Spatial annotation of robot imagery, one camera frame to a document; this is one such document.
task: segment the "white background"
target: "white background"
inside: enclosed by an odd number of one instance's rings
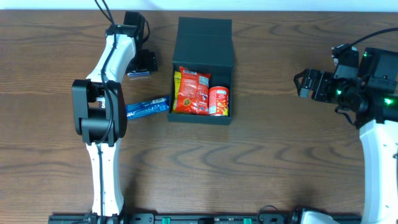
[[[113,10],[398,12],[398,0],[107,0],[107,3]],[[94,0],[0,0],[0,9],[97,8]]]

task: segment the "box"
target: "box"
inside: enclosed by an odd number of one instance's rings
[[[200,116],[172,113],[174,103],[174,71],[183,66],[192,71],[210,73],[209,87],[229,88],[228,116]],[[233,115],[232,20],[180,17],[173,56],[169,121],[230,124]]]

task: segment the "blue snack bar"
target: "blue snack bar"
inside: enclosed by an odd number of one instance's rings
[[[126,105],[127,119],[136,119],[169,110],[170,96],[157,100]]]

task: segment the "wooden table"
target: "wooden table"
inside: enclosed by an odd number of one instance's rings
[[[124,11],[113,12],[123,21]],[[308,205],[361,213],[358,131],[333,105],[297,96],[293,76],[333,71],[330,48],[398,26],[398,14],[142,12],[159,72],[123,82],[126,103],[170,94],[179,16],[233,19],[236,57],[230,126],[129,121],[120,153],[127,212],[256,213]],[[109,22],[99,11],[0,11],[0,222],[45,223],[87,213],[91,164],[75,132],[74,79],[89,74]],[[398,50],[390,33],[358,45]]]

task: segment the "green light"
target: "green light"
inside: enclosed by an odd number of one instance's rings
[[[390,105],[390,104],[392,104],[392,103],[394,102],[394,100],[385,98],[385,99],[384,99],[384,102],[385,102],[387,105]]]

